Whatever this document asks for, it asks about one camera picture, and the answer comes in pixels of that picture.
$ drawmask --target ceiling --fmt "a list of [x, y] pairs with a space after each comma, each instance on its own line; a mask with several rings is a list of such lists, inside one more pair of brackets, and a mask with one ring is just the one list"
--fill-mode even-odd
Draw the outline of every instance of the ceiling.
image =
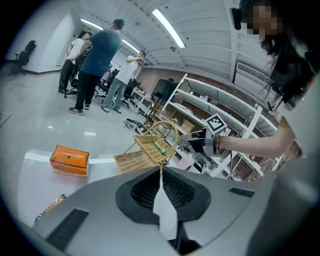
[[[79, 16], [104, 28], [123, 19], [122, 39], [147, 52], [145, 65], [190, 69], [232, 81], [237, 61], [270, 73], [259, 39], [232, 26], [230, 8], [240, 0], [78, 0]], [[179, 48], [153, 16], [159, 9], [185, 48]], [[122, 49], [131, 52], [128, 46]]]

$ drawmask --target woven basket handle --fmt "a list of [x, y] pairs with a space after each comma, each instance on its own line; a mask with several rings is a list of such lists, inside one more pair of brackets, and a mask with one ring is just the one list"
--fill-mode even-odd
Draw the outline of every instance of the woven basket handle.
[[176, 150], [177, 145], [178, 145], [180, 136], [179, 136], [179, 132], [178, 132], [178, 130], [177, 130], [177, 128], [176, 128], [176, 126], [175, 126], [175, 124], [173, 122], [166, 121], [166, 120], [156, 122], [144, 134], [145, 135], [147, 135], [148, 133], [150, 133], [151, 135], [154, 134], [154, 132], [157, 129], [157, 127], [160, 126], [161, 124], [166, 124], [168, 126], [171, 126], [172, 129], [174, 130], [175, 138], [174, 138], [174, 142], [173, 142], [173, 144], [171, 146], [172, 152], [174, 152]]

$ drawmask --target black vent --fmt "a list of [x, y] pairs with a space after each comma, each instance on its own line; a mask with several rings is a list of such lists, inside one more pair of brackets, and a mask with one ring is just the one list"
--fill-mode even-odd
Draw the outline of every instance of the black vent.
[[178, 222], [197, 220], [211, 202], [209, 190], [191, 179], [164, 167], [163, 190], [176, 210]]
[[253, 191], [249, 191], [249, 190], [245, 190], [245, 189], [241, 189], [241, 188], [237, 188], [237, 187], [233, 187], [229, 190], [229, 192], [240, 195], [240, 196], [244, 196], [247, 198], [252, 198], [254, 196]]
[[131, 196], [138, 205], [152, 211], [159, 187], [159, 173], [154, 172], [132, 188]]
[[87, 211], [74, 209], [59, 226], [55, 228], [46, 241], [57, 249], [64, 251], [88, 214]]
[[160, 169], [154, 167], [122, 184], [115, 193], [115, 202], [132, 221], [159, 225], [159, 216], [153, 213], [159, 188]]
[[187, 205], [195, 196], [192, 186], [170, 173], [163, 175], [163, 189], [176, 210]]

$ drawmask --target white shelving unit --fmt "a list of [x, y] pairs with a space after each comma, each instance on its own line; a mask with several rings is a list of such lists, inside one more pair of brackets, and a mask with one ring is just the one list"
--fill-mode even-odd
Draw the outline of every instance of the white shelving unit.
[[[181, 88], [181, 85], [184, 82], [187, 82], [189, 86], [187, 91], [182, 90]], [[197, 95], [194, 95], [195, 93], [201, 96], [208, 96], [208, 101], [198, 97]], [[188, 77], [187, 73], [183, 76], [183, 78], [171, 94], [170, 98], [165, 103], [164, 107], [162, 108], [162, 111], [165, 112], [166, 107], [171, 106], [176, 111], [184, 114], [186, 117], [190, 118], [200, 126], [204, 127], [205, 121], [203, 119], [199, 118], [198, 116], [195, 116], [193, 113], [182, 108], [178, 104], [178, 102], [172, 101], [174, 96], [176, 95], [179, 95], [182, 98], [182, 101], [179, 102], [179, 104], [181, 105], [183, 105], [183, 102], [188, 102], [189, 104], [196, 106], [197, 108], [209, 113], [210, 115], [219, 114], [230, 129], [234, 130], [237, 133], [239, 133], [240, 131], [244, 131], [242, 138], [259, 138], [253, 132], [254, 128], [258, 129], [266, 137], [273, 136], [277, 131], [277, 128], [265, 116], [262, 115], [262, 108], [260, 106], [258, 106], [258, 108], [255, 109], [242, 99], [236, 97], [235, 95], [227, 91], [224, 91], [223, 89]], [[246, 119], [246, 125], [238, 119], [236, 119], [227, 111], [224, 111], [223, 109], [217, 107], [217, 104], [221, 104], [231, 109], [232, 111], [240, 115], [242, 118]], [[177, 128], [180, 133], [186, 134], [186, 132], [182, 130], [180, 126], [178, 126]], [[187, 155], [181, 149], [177, 149], [176, 151], [181, 157], [185, 157]], [[240, 156], [240, 160], [244, 160], [259, 175], [264, 175], [258, 163], [252, 161], [248, 156], [246, 156], [243, 153], [236, 151], [232, 152], [232, 158], [234, 158], [237, 155]], [[211, 157], [211, 159], [217, 165], [217, 167], [210, 174], [211, 176], [216, 177], [220, 175], [220, 172], [222, 171], [225, 171], [228, 174], [230, 174], [230, 154], [227, 157], [225, 157], [224, 160], [221, 160], [218, 157]], [[273, 170], [277, 169], [277, 166], [281, 162], [281, 159], [282, 157], [275, 159], [276, 164]], [[241, 178], [232, 178], [238, 181], [241, 180]]]

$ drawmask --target ceiling light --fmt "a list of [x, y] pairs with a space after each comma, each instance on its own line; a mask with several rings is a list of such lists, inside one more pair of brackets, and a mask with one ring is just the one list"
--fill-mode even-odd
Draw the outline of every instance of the ceiling light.
[[81, 18], [80, 20], [81, 20], [82, 22], [84, 22], [84, 23], [87, 23], [87, 24], [89, 24], [89, 25], [91, 25], [91, 26], [99, 29], [99, 30], [104, 30], [104, 28], [103, 28], [102, 26], [98, 26], [98, 25], [90, 22], [89, 20], [86, 20], [86, 19], [84, 19], [84, 18]]
[[139, 51], [136, 49], [136, 48], [134, 48], [130, 43], [128, 43], [126, 40], [123, 40], [122, 39], [122, 42], [124, 42], [126, 45], [128, 45], [128, 46], [130, 46], [132, 49], [134, 49], [137, 53], [139, 53]]
[[90, 132], [90, 131], [85, 131], [85, 132], [84, 132], [84, 135], [87, 135], [87, 136], [96, 136], [96, 133], [95, 133], [95, 132]]
[[173, 39], [175, 40], [176, 44], [180, 47], [180, 48], [185, 48], [185, 44], [184, 42], [182, 42], [182, 40], [180, 39], [180, 37], [178, 36], [177, 32], [175, 31], [175, 29], [171, 26], [171, 24], [169, 23], [169, 21], [167, 21], [167, 19], [165, 18], [165, 16], [158, 10], [155, 9], [152, 14], [162, 23], [162, 25], [164, 25], [164, 27], [166, 28], [166, 30], [168, 30], [168, 32], [170, 33], [170, 35], [173, 37]]

